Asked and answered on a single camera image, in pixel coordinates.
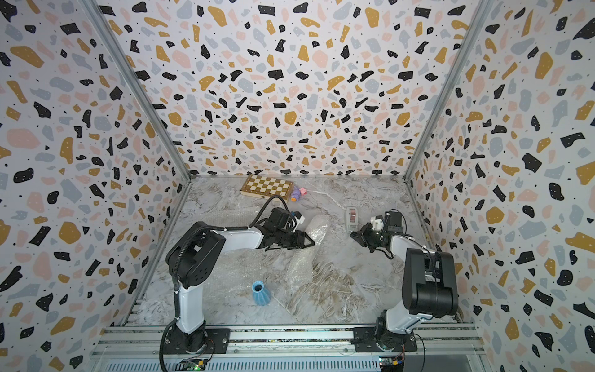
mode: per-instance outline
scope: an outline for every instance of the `wires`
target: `wires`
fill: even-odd
[[[419,370],[419,372],[422,372],[424,370],[424,366],[425,366],[425,344],[424,344],[424,339],[421,338],[420,335],[416,334],[415,332],[413,333],[413,336],[418,336],[419,339],[421,340],[421,345],[424,347],[424,361],[421,363],[421,369]]]
[[[280,197],[279,195],[273,195],[271,196],[267,202],[262,206],[261,210],[258,212],[258,214],[256,215],[256,217],[254,218],[254,221],[252,221],[252,223],[250,223],[250,225],[248,225],[248,227],[252,227],[254,225],[256,225],[258,223],[258,219],[260,218],[260,216],[262,215],[262,213],[264,212],[264,210],[267,208],[268,204],[273,200],[273,199],[279,199],[282,203],[283,203],[283,207],[285,207],[286,211],[289,211],[289,208],[287,207],[287,203],[285,203],[285,200],[283,200],[282,197]]]

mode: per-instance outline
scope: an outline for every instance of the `black speckle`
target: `black speckle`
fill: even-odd
[[[550,196],[552,197],[552,199],[555,200],[564,200],[564,195],[562,195],[562,188],[560,187],[559,184],[555,183],[555,182],[550,182],[549,185],[550,188]]]
[[[533,173],[536,173],[537,170],[539,169],[539,167],[541,167],[541,161],[539,161],[538,159],[536,159],[533,155],[531,155],[529,153],[526,153],[525,155],[523,155],[522,160],[525,163],[525,169],[529,169]]]
[[[414,15],[417,17],[430,18],[430,9],[427,8],[416,8]]]

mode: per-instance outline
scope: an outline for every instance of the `gray speckle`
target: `gray speckle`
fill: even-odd
[[[64,179],[60,182],[62,186],[62,195],[71,202],[76,203],[83,196],[83,194],[76,188],[76,186],[69,179]]]
[[[27,211],[16,211],[17,215],[11,217],[12,220],[24,220],[27,218]]]
[[[403,47],[407,49],[409,47],[408,41],[411,37],[407,33],[407,31],[402,30],[401,34],[399,35],[399,41],[403,44]]]
[[[35,155],[36,161],[53,162],[55,158],[55,155],[49,154],[47,152],[40,152],[39,154]]]
[[[214,40],[214,39],[211,39],[211,38],[210,38],[210,37],[208,37],[208,36],[205,36],[205,40],[206,40],[206,42],[207,42],[207,43],[209,43],[209,45],[211,46],[211,48],[213,48],[213,49],[217,49],[217,48],[219,47],[219,43],[217,43],[217,41],[216,41],[216,40]]]
[[[570,222],[572,222],[574,226],[578,226],[581,224],[581,221],[583,220],[583,215],[583,209],[576,204],[572,204],[572,212],[570,212],[570,216],[568,216],[568,219],[570,220]]]
[[[546,232],[546,229],[546,224],[544,224],[542,221],[527,221],[523,226],[519,227],[519,232],[521,233],[522,238],[527,240],[534,236],[543,234]]]
[[[74,4],[72,1],[67,1],[62,3],[62,12],[64,14],[72,14],[74,13]]]
[[[8,296],[8,299],[15,299],[21,297],[35,297],[37,296],[38,291],[39,284],[29,284],[22,290],[19,290],[17,293],[13,293],[12,295]]]
[[[76,53],[71,53],[70,55],[73,57],[73,61],[77,64],[77,66],[84,67],[89,71],[93,71],[93,67],[87,63],[82,55],[78,55]]]
[[[192,18],[192,2],[190,0],[186,0],[184,5],[176,12],[176,15],[179,19],[187,20]]]
[[[589,156],[591,154],[591,151],[589,151],[586,147],[583,147],[582,149],[580,149],[578,151],[578,156],[581,157],[581,159],[584,159],[585,157]]]
[[[533,146],[533,140],[530,138],[521,138],[519,140],[519,147],[522,150],[530,149]]]
[[[83,340],[78,340],[72,345],[72,347],[66,352],[66,354],[72,354],[73,352],[80,349],[81,346],[83,346]]]
[[[496,354],[500,354],[500,351],[502,350],[502,340],[496,331],[494,331],[494,336],[491,338],[491,345],[494,346]]]
[[[574,82],[576,80],[581,80],[583,78],[583,75],[579,74],[579,73],[575,73],[573,75],[570,75],[566,78],[566,80],[568,80],[569,82]]]
[[[572,354],[577,349],[577,341],[574,339],[574,331],[576,329],[573,324],[570,325],[566,334],[558,340],[569,354]]]
[[[370,51],[372,53],[380,53],[381,49],[380,49],[380,44],[378,43],[378,40],[376,39],[368,39],[366,40],[366,44],[368,44]]]
[[[91,208],[86,204],[79,205],[79,209],[82,210],[85,214],[91,213]]]
[[[146,37],[150,37],[150,36],[153,36],[153,35],[155,34],[153,31],[149,30],[149,29],[148,29],[148,28],[146,28],[145,26],[141,27],[141,28],[140,28],[140,31],[141,31],[142,33],[144,33]]]
[[[490,155],[493,158],[495,158],[496,155],[498,155],[499,153],[502,152],[502,149],[504,149],[504,145],[502,144],[502,138],[501,137],[493,137],[490,140]]]
[[[45,324],[53,323],[58,319],[58,311],[50,311],[45,315]]]
[[[565,99],[560,101],[553,109],[552,115],[554,116],[554,121],[552,123],[552,127],[557,127],[560,124],[560,120],[564,116],[568,116],[568,101]]]
[[[562,177],[562,172],[564,172],[564,165],[560,165],[558,168],[546,169],[546,172],[543,175],[548,178],[559,180],[560,177]]]
[[[500,288],[498,288],[494,283],[490,283],[489,286],[490,286],[491,294],[494,295],[494,297],[496,297],[497,299],[507,299],[508,298],[506,293],[502,292],[502,290]]]
[[[333,13],[333,18],[336,20],[344,20],[349,16],[349,10],[351,9],[351,2],[347,1],[344,6],[340,7],[339,9],[335,10]]]
[[[519,41],[511,46],[511,52],[516,55],[521,55],[527,51],[529,46],[531,46],[535,42],[535,38],[531,37],[527,40]]]
[[[31,91],[31,93],[33,93],[34,95],[36,95],[37,97],[44,99],[44,100],[49,100],[50,97],[52,96],[52,94],[50,92],[48,92],[47,90],[43,90],[43,89],[38,89],[38,90],[33,90],[33,89],[29,89]]]
[[[248,79],[242,77],[237,82],[238,87],[240,87],[246,93],[252,93],[253,91],[253,84]]]
[[[566,301],[566,295],[561,289],[552,289],[552,295],[557,297],[560,301]]]
[[[315,110],[318,104],[318,95],[316,93],[311,94],[310,97],[306,100],[306,103],[308,104],[309,110]]]
[[[568,50],[569,46],[570,46],[570,39],[562,40],[562,41],[558,42],[558,44],[556,45],[556,54],[557,55],[564,54],[566,52],[566,50]]]
[[[508,234],[504,235],[504,240],[507,242],[513,242],[515,240],[515,231],[512,230]]]
[[[21,33],[21,31],[19,31],[18,28],[14,27],[10,23],[6,24],[6,31],[4,31],[4,33],[10,36],[11,38],[15,39],[16,41],[23,40],[23,34]]]
[[[532,94],[529,90],[521,90],[521,100],[519,101],[519,108],[521,110],[525,112],[529,110],[529,107],[531,107],[531,97]]]
[[[370,93],[376,93],[380,87],[380,84],[374,79],[368,79],[368,81],[364,84],[364,87],[368,89]]]
[[[531,335],[533,334],[533,330],[526,323],[522,324],[521,332],[525,335],[525,337],[531,337]]]
[[[74,89],[74,85],[71,82],[66,81],[58,76],[53,77],[49,81],[49,85],[52,88],[58,88],[60,90],[63,90],[64,92],[70,92]]]
[[[267,45],[267,43],[264,42],[264,34],[259,29],[254,28],[253,35],[254,40],[260,42],[262,46]]]
[[[33,354],[27,359],[27,372],[39,372],[41,365],[42,360]]]
[[[354,49],[359,49],[360,46],[362,46],[362,44],[359,42],[359,40],[357,40],[355,37],[351,37],[351,45],[353,46]]]
[[[99,290],[99,287],[103,286],[104,284],[107,284],[107,283],[103,282],[96,287],[97,292],[99,292],[99,293],[103,292],[103,290],[102,291]],[[80,333],[83,333],[87,329],[93,327],[95,324],[97,324],[98,320],[99,320],[99,314],[95,314],[91,318],[88,318],[87,320],[85,320],[83,323],[83,326],[80,328]]]
[[[111,130],[111,124],[105,116],[96,116],[93,119],[93,125],[95,125],[95,129],[97,130],[103,130],[105,132]]]

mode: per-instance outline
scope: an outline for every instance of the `patterned wall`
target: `patterned wall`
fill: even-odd
[[[193,174],[403,172],[474,3],[100,2]]]
[[[183,185],[78,3],[0,11],[0,370],[81,371]]]
[[[494,2],[412,180],[494,371],[595,370],[593,17]]]

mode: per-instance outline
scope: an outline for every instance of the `marble surface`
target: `marble surface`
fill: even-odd
[[[248,224],[264,200],[241,195],[244,180],[245,176],[194,180],[166,253],[196,221]],[[318,214],[329,221],[321,244],[308,248],[313,251],[308,252],[307,264],[298,265],[304,276],[288,274],[296,264],[296,251],[241,249],[221,254],[205,282],[205,320],[209,324],[374,323],[382,310],[400,300],[404,263],[398,258],[388,260],[381,252],[370,253],[353,241],[345,232],[343,208],[358,208],[360,227],[371,216],[397,208],[407,220],[408,233],[425,242],[405,184],[397,177],[290,180],[308,190],[300,201],[289,203],[290,210],[305,217],[300,229],[316,228],[308,224]],[[267,210],[274,206],[271,203]],[[137,314],[130,319],[134,324],[165,325],[173,317],[173,285],[164,260],[165,254]],[[252,299],[251,285],[256,280],[262,280],[273,295],[267,306],[259,307]]]

